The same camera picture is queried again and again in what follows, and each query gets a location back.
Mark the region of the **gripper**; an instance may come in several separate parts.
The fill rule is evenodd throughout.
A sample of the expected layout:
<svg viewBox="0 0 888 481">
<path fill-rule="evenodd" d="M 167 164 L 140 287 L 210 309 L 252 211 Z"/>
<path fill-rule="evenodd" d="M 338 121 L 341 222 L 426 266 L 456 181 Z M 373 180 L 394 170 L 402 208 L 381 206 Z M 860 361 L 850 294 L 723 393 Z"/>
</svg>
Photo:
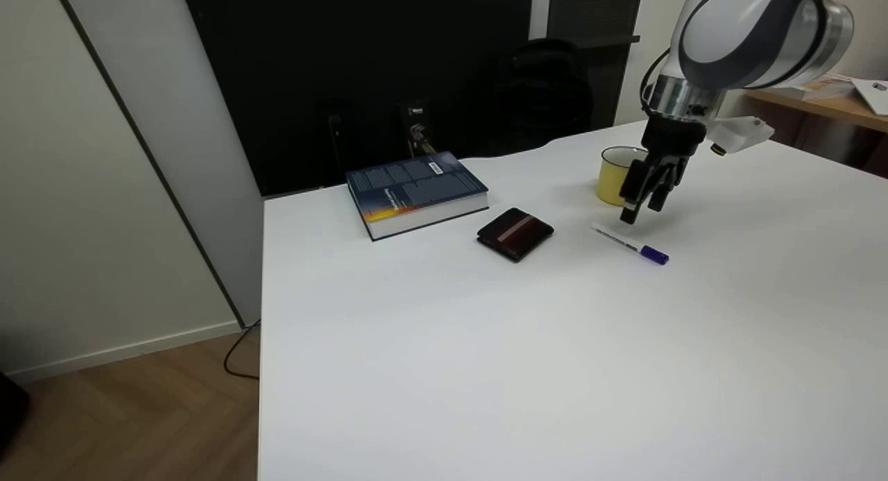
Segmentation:
<svg viewBox="0 0 888 481">
<path fill-rule="evenodd" d="M 656 113 L 648 115 L 641 137 L 647 150 L 644 160 L 634 160 L 628 168 L 620 189 L 624 199 L 622 222 L 633 225 L 640 209 L 648 199 L 648 208 L 660 212 L 670 192 L 684 177 L 689 159 L 706 137 L 706 127 L 700 121 L 674 119 Z"/>
</svg>

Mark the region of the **yellow enamel cup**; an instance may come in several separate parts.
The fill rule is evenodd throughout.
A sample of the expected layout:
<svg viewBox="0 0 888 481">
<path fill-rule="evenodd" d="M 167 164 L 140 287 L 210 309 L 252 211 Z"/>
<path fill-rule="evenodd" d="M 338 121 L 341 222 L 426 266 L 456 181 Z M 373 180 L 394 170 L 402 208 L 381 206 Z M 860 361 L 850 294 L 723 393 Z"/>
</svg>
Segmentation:
<svg viewBox="0 0 888 481">
<path fill-rule="evenodd" d="M 614 206 L 623 206 L 620 196 L 632 162 L 644 160 L 648 151 L 634 146 L 612 146 L 601 152 L 601 165 L 596 195 L 599 200 Z"/>
</svg>

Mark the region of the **white pen with blue cap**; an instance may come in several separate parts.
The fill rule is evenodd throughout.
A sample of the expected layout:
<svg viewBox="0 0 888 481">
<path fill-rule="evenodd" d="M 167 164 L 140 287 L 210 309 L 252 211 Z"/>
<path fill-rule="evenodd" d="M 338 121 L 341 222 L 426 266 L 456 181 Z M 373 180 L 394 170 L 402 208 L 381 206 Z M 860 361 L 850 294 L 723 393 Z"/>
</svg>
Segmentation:
<svg viewBox="0 0 888 481">
<path fill-rule="evenodd" d="M 663 251 L 659 251 L 658 249 L 648 246 L 648 244 L 642 243 L 634 238 L 630 238 L 628 235 L 619 234 L 599 223 L 591 223 L 590 229 L 597 234 L 602 235 L 602 237 L 608 238 L 616 244 L 619 244 L 619 246 L 624 247 L 625 249 L 632 251 L 632 253 L 644 257 L 646 260 L 656 263 L 657 265 L 666 265 L 670 260 L 670 256 L 663 253 Z"/>
</svg>

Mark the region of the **black backpack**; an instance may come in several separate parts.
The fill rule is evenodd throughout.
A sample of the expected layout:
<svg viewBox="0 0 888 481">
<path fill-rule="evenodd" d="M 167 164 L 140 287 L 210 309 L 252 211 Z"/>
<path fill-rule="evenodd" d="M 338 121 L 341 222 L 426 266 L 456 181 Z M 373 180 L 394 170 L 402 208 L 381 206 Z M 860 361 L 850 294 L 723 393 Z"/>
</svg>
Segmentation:
<svg viewBox="0 0 888 481">
<path fill-rule="evenodd" d="M 595 99 L 588 68 L 573 42 L 525 42 L 497 63 L 490 152 L 506 155 L 592 130 Z"/>
</svg>

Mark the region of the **black wallet with red stripe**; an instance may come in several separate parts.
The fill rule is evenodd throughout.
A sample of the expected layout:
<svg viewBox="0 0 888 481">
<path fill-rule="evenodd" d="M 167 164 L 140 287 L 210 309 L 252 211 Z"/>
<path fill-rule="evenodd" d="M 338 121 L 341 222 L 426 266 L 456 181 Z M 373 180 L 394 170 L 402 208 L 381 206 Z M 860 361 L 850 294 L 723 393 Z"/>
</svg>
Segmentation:
<svg viewBox="0 0 888 481">
<path fill-rule="evenodd" d="M 482 246 L 514 263 L 519 263 L 554 233 L 554 228 L 541 219 L 508 209 L 477 232 Z"/>
</svg>

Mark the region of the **wooden desk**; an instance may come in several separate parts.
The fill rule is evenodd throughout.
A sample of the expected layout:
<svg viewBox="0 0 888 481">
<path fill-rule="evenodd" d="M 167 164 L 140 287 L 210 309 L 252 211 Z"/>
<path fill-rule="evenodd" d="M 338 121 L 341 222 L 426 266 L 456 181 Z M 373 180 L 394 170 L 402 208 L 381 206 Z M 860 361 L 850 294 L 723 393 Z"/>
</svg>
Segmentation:
<svg viewBox="0 0 888 481">
<path fill-rule="evenodd" d="M 775 142 L 888 178 L 888 115 L 873 113 L 857 93 L 802 101 L 754 91 L 739 106 L 774 127 Z"/>
</svg>

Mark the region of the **stack of papers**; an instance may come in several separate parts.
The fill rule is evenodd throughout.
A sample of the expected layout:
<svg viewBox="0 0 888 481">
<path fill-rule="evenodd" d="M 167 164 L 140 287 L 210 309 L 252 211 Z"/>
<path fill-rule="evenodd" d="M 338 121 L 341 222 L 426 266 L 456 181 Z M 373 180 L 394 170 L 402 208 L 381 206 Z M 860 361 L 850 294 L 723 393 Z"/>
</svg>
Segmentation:
<svg viewBox="0 0 888 481">
<path fill-rule="evenodd" d="M 853 95 L 855 86 L 853 77 L 827 73 L 819 79 L 792 87 L 775 88 L 774 92 L 800 101 L 817 101 L 817 99 L 833 99 Z"/>
</svg>

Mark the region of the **dark blue thick book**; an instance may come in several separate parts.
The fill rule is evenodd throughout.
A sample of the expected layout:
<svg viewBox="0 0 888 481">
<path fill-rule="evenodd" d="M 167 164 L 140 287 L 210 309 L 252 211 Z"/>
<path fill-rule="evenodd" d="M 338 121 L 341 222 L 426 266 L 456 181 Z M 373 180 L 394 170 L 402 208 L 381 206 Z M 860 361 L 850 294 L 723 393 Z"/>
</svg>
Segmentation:
<svg viewBox="0 0 888 481">
<path fill-rule="evenodd" d="M 374 242 L 489 207 L 488 187 L 450 152 L 349 171 L 345 181 Z"/>
</svg>

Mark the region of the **white flat device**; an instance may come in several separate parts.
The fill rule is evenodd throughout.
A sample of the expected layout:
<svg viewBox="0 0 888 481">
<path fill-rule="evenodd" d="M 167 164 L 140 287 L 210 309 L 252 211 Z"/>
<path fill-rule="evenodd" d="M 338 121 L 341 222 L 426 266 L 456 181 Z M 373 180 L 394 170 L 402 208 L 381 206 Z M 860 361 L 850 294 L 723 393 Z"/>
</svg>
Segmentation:
<svg viewBox="0 0 888 481">
<path fill-rule="evenodd" d="M 853 78 L 852 83 L 875 115 L 888 117 L 888 81 Z"/>
</svg>

